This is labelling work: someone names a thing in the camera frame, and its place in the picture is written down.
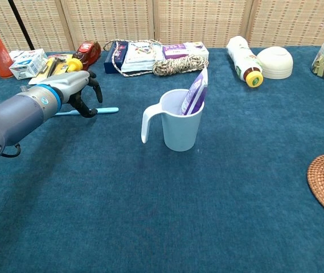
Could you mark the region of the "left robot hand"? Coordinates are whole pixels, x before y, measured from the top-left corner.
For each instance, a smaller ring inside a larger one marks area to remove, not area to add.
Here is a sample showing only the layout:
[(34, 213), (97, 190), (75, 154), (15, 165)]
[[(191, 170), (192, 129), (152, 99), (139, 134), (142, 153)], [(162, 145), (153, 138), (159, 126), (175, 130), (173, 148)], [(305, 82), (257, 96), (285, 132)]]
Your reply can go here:
[(96, 109), (90, 109), (82, 100), (81, 92), (86, 86), (90, 86), (96, 93), (99, 103), (102, 103), (102, 92), (96, 75), (93, 72), (78, 71), (54, 75), (48, 78), (45, 85), (50, 86), (60, 97), (61, 104), (70, 104), (85, 118), (92, 118), (97, 114)]

